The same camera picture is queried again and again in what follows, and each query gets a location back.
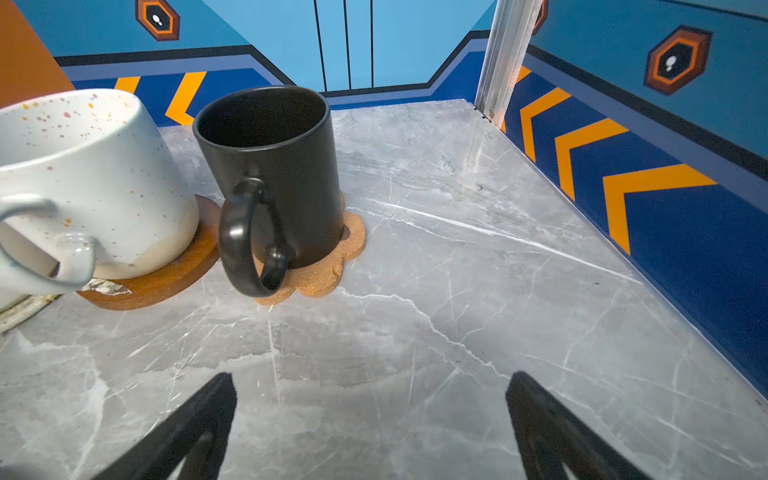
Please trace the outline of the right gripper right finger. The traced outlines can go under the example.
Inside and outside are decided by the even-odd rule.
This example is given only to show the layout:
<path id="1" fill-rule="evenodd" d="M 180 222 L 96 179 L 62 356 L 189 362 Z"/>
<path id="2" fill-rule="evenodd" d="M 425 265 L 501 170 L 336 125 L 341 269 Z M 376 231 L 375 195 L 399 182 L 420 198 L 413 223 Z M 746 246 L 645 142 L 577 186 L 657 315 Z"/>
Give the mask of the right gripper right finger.
<path id="1" fill-rule="evenodd" d="M 518 371 L 505 394 L 529 479 L 646 479 L 532 376 Z"/>

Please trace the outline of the black mug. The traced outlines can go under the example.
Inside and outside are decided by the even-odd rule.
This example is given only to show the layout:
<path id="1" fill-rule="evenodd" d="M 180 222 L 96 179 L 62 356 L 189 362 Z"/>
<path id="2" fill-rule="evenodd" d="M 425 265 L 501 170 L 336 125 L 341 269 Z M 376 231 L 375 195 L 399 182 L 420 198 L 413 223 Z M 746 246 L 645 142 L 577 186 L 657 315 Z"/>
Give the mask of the black mug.
<path id="1" fill-rule="evenodd" d="M 240 293 L 275 294 L 291 269 L 327 257 L 344 220 L 331 110 L 291 85 L 224 96 L 193 122 L 224 202 L 218 250 Z"/>

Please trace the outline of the cork paw print coaster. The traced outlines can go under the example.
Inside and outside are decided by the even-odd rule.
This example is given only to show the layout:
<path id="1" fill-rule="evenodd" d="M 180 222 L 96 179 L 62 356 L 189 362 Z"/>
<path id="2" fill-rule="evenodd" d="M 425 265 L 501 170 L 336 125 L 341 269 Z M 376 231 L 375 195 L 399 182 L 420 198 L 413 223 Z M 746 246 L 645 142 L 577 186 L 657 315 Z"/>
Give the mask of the cork paw print coaster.
<path id="1" fill-rule="evenodd" d="M 358 257 L 366 246 L 366 229 L 362 218 L 346 210 L 340 195 L 344 229 L 334 250 L 323 259 L 306 267 L 289 269 L 281 287 L 271 296 L 256 298 L 261 305 L 273 306 L 287 300 L 294 292 L 311 298 L 323 297 L 339 284 L 344 264 Z"/>

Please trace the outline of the dark brown wooden coaster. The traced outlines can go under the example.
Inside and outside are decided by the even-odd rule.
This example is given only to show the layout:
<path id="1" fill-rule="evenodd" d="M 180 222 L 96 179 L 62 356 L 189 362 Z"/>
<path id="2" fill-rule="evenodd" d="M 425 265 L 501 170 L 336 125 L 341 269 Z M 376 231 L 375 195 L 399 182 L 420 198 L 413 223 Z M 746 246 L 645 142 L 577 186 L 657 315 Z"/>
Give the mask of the dark brown wooden coaster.
<path id="1" fill-rule="evenodd" d="M 77 294 L 102 309 L 136 310 L 167 300 L 202 278 L 219 259 L 220 206 L 200 195 L 196 199 L 199 225 L 192 242 L 179 257 L 150 274 L 110 281 L 105 287 L 78 291 Z"/>

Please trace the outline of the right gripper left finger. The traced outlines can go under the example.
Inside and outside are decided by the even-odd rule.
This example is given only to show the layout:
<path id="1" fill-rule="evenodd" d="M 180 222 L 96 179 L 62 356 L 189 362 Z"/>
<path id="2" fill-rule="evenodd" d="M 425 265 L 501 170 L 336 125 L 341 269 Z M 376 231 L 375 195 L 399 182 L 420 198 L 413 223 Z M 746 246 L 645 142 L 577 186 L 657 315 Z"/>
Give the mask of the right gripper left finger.
<path id="1" fill-rule="evenodd" d="M 115 462 L 98 479 L 216 479 L 237 407 L 230 373 L 219 373 Z"/>

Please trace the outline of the white mug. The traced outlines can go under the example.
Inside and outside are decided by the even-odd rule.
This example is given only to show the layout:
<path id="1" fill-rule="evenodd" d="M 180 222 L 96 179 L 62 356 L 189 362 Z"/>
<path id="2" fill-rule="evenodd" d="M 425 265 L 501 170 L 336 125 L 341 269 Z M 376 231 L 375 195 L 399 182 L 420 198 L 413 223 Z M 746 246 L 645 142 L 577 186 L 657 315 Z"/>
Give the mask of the white mug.
<path id="1" fill-rule="evenodd" d="M 199 207 L 139 98 L 84 89 L 2 109 L 1 219 L 58 264 L 42 275 L 3 253 L 2 287 L 51 295 L 165 267 Z"/>

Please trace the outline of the multicolour woven coaster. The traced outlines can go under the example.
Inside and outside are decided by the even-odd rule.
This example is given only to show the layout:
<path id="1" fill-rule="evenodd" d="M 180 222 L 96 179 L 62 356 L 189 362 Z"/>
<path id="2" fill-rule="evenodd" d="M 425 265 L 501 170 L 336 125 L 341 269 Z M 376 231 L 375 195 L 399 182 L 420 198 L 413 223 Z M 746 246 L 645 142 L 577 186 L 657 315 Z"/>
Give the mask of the multicolour woven coaster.
<path id="1" fill-rule="evenodd" d="M 29 320 L 37 313 L 56 301 L 59 295 L 29 296 L 17 304 L 1 312 L 1 334 L 4 335 L 13 328 Z"/>

